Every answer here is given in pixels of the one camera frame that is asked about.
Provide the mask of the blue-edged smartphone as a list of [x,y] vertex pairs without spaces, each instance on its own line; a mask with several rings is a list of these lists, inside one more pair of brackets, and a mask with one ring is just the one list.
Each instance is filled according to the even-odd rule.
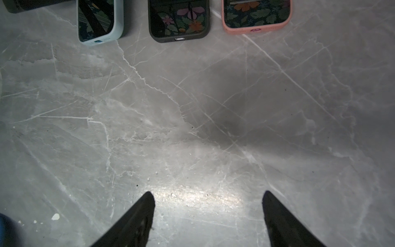
[[114,26],[114,1],[80,0],[78,5],[78,36],[81,42],[109,34]]

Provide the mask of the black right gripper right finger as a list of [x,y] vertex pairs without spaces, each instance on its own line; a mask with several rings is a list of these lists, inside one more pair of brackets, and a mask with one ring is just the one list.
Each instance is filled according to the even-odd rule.
[[272,247],[325,247],[270,191],[262,198]]

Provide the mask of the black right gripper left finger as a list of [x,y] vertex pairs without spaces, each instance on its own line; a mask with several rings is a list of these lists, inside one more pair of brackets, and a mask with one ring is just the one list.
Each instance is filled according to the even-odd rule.
[[154,209],[154,196],[147,191],[93,246],[145,247],[152,229]]

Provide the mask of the pink-edged smartphone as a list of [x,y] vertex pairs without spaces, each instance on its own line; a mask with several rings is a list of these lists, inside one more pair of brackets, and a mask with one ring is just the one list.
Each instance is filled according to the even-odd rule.
[[225,25],[229,28],[279,24],[289,18],[291,1],[224,1],[223,13]]

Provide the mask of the pink phone case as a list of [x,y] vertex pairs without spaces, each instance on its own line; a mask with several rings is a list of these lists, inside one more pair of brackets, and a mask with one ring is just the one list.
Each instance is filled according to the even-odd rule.
[[221,19],[222,19],[222,26],[225,32],[229,35],[244,35],[244,34],[252,34],[252,33],[262,33],[262,32],[269,32],[269,31],[276,31],[284,28],[291,20],[292,13],[293,13],[293,1],[291,1],[291,14],[289,18],[284,21],[283,23],[279,24],[272,24],[272,25],[263,25],[263,26],[255,26],[255,27],[245,27],[245,28],[229,28],[225,25],[224,22],[224,13],[223,13],[223,2],[221,2]]

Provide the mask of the light blue phone case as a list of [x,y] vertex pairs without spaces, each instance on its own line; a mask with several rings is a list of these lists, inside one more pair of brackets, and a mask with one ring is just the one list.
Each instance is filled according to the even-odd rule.
[[[124,1],[114,1],[114,26],[112,31],[99,38],[92,39],[90,41],[80,42],[86,46],[95,46],[99,44],[108,43],[111,41],[116,41],[119,39],[123,33],[124,29]],[[77,5],[77,24],[78,24],[78,5]]]

